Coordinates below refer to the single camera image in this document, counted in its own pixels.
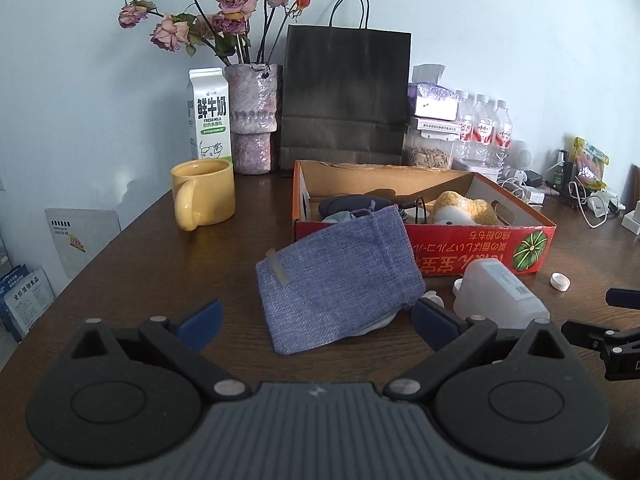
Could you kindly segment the middle water bottle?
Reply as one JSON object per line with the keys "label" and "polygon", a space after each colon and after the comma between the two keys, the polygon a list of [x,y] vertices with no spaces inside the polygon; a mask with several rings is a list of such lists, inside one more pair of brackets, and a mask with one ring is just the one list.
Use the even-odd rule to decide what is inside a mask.
{"label": "middle water bottle", "polygon": [[488,96],[476,96],[473,113],[471,158],[477,162],[487,162],[494,133],[494,112]]}

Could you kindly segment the dark navy pouch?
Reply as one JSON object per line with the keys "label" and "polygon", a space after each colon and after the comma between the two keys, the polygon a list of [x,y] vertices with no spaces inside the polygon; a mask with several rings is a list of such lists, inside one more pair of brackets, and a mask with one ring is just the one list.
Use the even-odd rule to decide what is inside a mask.
{"label": "dark navy pouch", "polygon": [[357,215],[357,211],[370,210],[378,211],[385,207],[394,206],[394,203],[387,198],[364,195],[364,194],[349,194],[330,196],[319,204],[319,214],[322,219],[332,216],[332,214],[338,214],[339,212],[351,212],[354,216]]}

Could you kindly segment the blue denim pouch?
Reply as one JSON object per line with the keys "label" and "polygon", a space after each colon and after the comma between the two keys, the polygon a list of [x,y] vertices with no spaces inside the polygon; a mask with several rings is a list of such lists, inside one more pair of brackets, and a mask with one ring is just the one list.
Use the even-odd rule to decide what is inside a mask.
{"label": "blue denim pouch", "polygon": [[394,206],[272,250],[256,274],[272,346],[282,356],[377,330],[425,292]]}

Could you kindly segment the black paper shopping bag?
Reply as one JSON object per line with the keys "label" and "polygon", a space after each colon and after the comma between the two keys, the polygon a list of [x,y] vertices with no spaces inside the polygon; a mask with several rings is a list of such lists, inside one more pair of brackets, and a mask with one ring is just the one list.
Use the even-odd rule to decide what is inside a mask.
{"label": "black paper shopping bag", "polygon": [[369,27],[292,25],[282,79],[279,165],[298,160],[398,165],[407,118],[411,35]]}

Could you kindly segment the blue booklet stack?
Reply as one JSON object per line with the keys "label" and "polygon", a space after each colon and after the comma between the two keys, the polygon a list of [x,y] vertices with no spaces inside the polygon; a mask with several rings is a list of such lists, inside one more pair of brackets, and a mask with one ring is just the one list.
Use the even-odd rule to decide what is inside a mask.
{"label": "blue booklet stack", "polygon": [[55,300],[43,268],[30,272],[21,264],[1,280],[1,322],[16,342],[21,342],[32,326]]}

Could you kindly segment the translucent plastic bottle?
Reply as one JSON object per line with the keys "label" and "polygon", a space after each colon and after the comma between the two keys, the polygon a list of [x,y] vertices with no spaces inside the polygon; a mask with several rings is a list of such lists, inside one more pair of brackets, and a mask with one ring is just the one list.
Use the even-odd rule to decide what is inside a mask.
{"label": "translucent plastic bottle", "polygon": [[542,301],[497,259],[477,259],[466,267],[454,313],[459,318],[481,315],[508,330],[524,330],[536,318],[550,318]]}

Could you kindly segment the yellow snack bag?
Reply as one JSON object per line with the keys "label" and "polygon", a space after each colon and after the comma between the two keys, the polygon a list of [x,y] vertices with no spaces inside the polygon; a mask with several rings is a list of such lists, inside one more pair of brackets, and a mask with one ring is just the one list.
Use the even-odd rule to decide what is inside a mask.
{"label": "yellow snack bag", "polygon": [[574,140],[574,167],[577,180],[591,191],[606,188],[603,180],[605,167],[610,163],[608,155],[579,136]]}

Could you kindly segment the white charger block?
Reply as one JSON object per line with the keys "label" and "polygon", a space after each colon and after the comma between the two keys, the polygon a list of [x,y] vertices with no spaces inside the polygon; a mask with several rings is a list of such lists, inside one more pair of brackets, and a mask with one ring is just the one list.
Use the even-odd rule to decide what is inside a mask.
{"label": "white charger block", "polygon": [[542,192],[539,188],[524,186],[523,200],[529,205],[541,206],[544,203],[544,192]]}

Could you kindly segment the yellow white plush toy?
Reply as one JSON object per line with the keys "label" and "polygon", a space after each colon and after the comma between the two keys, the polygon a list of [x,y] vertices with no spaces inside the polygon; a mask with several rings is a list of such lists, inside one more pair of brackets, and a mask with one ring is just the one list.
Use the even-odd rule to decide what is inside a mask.
{"label": "yellow white plush toy", "polygon": [[433,223],[445,226],[496,226],[495,211],[486,200],[471,200],[454,191],[445,191],[433,205]]}

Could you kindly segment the right water bottle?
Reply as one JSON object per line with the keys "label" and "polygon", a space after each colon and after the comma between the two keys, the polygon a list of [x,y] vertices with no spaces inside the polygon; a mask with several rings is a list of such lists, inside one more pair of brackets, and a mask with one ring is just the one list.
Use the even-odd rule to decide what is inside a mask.
{"label": "right water bottle", "polygon": [[494,118],[491,160],[497,167],[502,168],[506,161],[506,156],[509,154],[513,129],[508,103],[506,101],[497,101]]}

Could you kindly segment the water bottle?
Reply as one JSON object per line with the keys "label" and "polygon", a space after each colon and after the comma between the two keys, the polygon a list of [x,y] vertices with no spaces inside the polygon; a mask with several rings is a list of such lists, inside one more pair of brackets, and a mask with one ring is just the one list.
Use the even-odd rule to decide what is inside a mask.
{"label": "water bottle", "polygon": [[473,113],[471,158],[477,162],[487,162],[494,133],[494,112],[488,96],[476,96]]}
{"label": "water bottle", "polygon": [[472,141],[473,122],[474,122],[474,104],[470,100],[469,92],[457,90],[458,112],[456,123],[460,128],[459,140],[457,140],[454,148],[454,157],[456,159],[465,159],[469,154],[469,148]]}
{"label": "water bottle", "polygon": [[491,160],[497,167],[502,168],[506,161],[506,156],[509,154],[513,129],[508,103],[506,101],[497,101],[494,118]]}

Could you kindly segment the white leaflet on wall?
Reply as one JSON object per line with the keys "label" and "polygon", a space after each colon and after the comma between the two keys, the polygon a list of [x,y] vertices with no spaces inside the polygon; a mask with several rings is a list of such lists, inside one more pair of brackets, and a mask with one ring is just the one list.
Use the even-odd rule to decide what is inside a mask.
{"label": "white leaflet on wall", "polygon": [[44,213],[70,280],[122,232],[114,210],[47,208]]}

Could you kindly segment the white plastic bottle cap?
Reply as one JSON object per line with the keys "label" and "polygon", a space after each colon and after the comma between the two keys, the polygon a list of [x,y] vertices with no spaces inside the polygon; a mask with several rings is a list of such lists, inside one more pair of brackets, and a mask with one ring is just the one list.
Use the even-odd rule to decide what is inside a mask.
{"label": "white plastic bottle cap", "polygon": [[558,292],[567,292],[570,289],[570,279],[559,272],[553,272],[550,275],[549,283]]}

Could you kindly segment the red pumpkin cardboard box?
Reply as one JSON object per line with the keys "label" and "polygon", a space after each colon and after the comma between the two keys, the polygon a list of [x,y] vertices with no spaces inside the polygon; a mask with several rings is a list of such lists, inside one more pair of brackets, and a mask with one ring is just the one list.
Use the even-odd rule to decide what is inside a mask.
{"label": "red pumpkin cardboard box", "polygon": [[[443,192],[484,200],[497,223],[455,226],[448,220],[438,224],[434,206]],[[474,172],[298,160],[293,170],[294,238],[323,229],[321,203],[344,195],[382,197],[397,206],[406,205],[406,230],[425,276],[461,274],[478,258],[495,258],[516,274],[535,273],[556,230],[543,214]]]}

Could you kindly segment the left water bottle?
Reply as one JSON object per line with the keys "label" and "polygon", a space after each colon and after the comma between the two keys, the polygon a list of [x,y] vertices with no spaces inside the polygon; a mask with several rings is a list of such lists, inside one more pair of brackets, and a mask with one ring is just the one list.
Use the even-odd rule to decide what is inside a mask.
{"label": "left water bottle", "polygon": [[456,159],[465,159],[469,154],[469,148],[472,141],[473,122],[474,122],[474,104],[470,100],[469,92],[457,90],[458,112],[456,123],[460,128],[459,140],[457,140],[454,148],[454,157]]}

